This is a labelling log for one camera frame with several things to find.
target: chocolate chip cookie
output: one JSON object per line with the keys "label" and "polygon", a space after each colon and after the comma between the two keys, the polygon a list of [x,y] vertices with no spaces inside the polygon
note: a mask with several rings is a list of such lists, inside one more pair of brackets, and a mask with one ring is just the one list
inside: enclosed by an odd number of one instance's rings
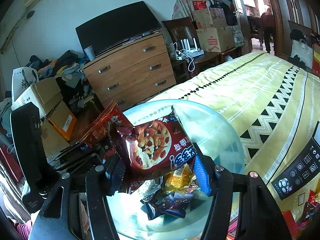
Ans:
{"label": "chocolate chip cookie", "polygon": [[165,123],[155,120],[138,130],[138,138],[130,145],[131,161],[147,170],[164,160],[171,147],[171,135]]}

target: television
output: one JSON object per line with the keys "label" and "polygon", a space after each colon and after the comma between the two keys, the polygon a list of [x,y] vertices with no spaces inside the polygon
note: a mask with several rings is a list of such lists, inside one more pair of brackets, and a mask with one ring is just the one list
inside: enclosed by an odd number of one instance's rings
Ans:
{"label": "television", "polygon": [[81,24],[76,32],[82,49],[92,46],[96,56],[146,33],[161,29],[161,25],[145,2],[128,4],[101,14]]}

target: drawer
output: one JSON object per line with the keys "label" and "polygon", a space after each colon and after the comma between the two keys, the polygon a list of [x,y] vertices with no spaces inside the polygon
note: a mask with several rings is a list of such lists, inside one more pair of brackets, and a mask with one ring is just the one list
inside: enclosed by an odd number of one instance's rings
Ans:
{"label": "drawer", "polygon": [[166,76],[173,75],[167,52],[127,68],[102,82],[91,83],[91,86],[100,101],[104,102],[120,92],[150,80],[161,73]]}
{"label": "drawer", "polygon": [[89,82],[101,82],[137,63],[167,52],[162,35],[146,39],[94,62],[84,69]]}
{"label": "drawer", "polygon": [[[163,80],[165,82],[161,85],[156,86],[155,83],[160,83]],[[119,94],[114,96],[113,99],[119,105],[121,111],[129,108],[130,106],[135,105],[136,103],[165,90],[166,88],[175,85],[176,80],[174,75],[167,76],[165,73],[157,75],[150,80],[146,80],[143,83],[137,84]],[[103,102],[103,106],[107,107],[110,100]]]}

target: patterned bedspread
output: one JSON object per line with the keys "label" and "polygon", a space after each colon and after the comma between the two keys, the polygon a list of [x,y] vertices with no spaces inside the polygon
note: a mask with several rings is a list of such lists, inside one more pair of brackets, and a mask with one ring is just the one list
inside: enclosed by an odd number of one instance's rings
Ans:
{"label": "patterned bedspread", "polygon": [[[298,192],[280,201],[270,181],[305,147],[320,117],[320,80],[289,62],[252,52],[200,73],[154,100],[182,99],[222,114],[241,139],[245,173],[257,171],[282,211],[298,219],[318,174]],[[231,218],[237,217],[234,204]]]}

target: door handle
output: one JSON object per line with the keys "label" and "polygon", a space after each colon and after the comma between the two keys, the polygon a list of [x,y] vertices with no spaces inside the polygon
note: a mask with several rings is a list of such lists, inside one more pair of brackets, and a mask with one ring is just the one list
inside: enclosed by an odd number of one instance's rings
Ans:
{"label": "door handle", "polygon": [[118,104],[118,106],[119,106],[119,105],[124,104],[125,102],[126,102],[126,100],[125,100],[125,99],[123,99],[123,100],[121,100],[121,101],[117,102],[117,104]]}
{"label": "door handle", "polygon": [[106,70],[108,70],[110,68],[110,66],[106,66],[102,69],[99,69],[98,72],[101,74],[102,72],[105,72]]}
{"label": "door handle", "polygon": [[156,83],[155,85],[156,85],[156,87],[157,86],[161,86],[161,85],[163,85],[164,83],[166,83],[167,81],[164,79],[164,80],[162,80],[161,82],[159,82],[159,83]]}
{"label": "door handle", "polygon": [[151,46],[151,47],[149,47],[149,48],[143,49],[143,51],[144,51],[144,52],[147,52],[147,51],[152,50],[152,49],[154,49],[154,48],[155,48],[155,46]]}
{"label": "door handle", "polygon": [[161,63],[159,63],[159,64],[157,64],[157,65],[155,65],[155,66],[151,66],[150,67],[150,70],[154,70],[154,69],[156,69],[156,68],[158,68],[158,67],[160,67],[161,66]]}
{"label": "door handle", "polygon": [[114,89],[114,88],[116,88],[117,86],[119,86],[119,83],[116,83],[116,84],[108,87],[107,89],[110,91],[111,89]]}

